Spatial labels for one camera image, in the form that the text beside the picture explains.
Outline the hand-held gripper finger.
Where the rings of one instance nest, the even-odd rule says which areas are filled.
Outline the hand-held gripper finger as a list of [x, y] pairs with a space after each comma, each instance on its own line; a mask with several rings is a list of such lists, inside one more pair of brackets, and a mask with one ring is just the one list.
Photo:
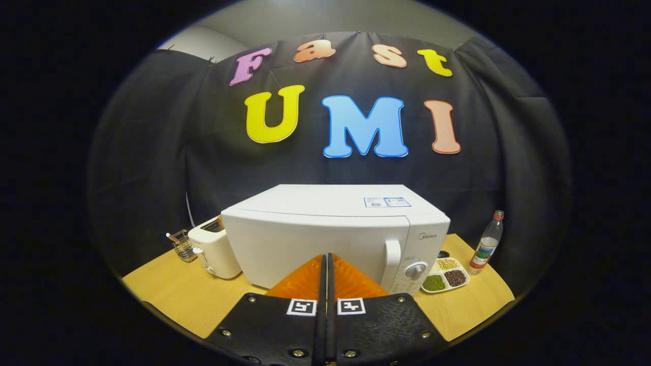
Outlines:
[[449, 346], [407, 293], [337, 298], [335, 256], [327, 255], [327, 361], [419, 365]]
[[246, 293], [206, 342], [253, 365], [324, 365], [326, 256], [316, 260], [316, 299]]

